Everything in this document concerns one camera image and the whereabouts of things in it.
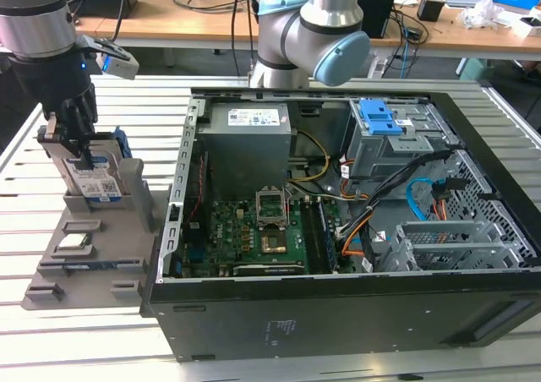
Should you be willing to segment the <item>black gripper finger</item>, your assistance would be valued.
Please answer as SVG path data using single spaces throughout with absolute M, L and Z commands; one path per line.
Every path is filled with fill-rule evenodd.
M 56 113 L 55 135 L 59 143 L 79 162 L 77 169 L 92 170 L 94 163 L 89 137 L 95 132 L 96 104 L 93 101 L 63 101 Z

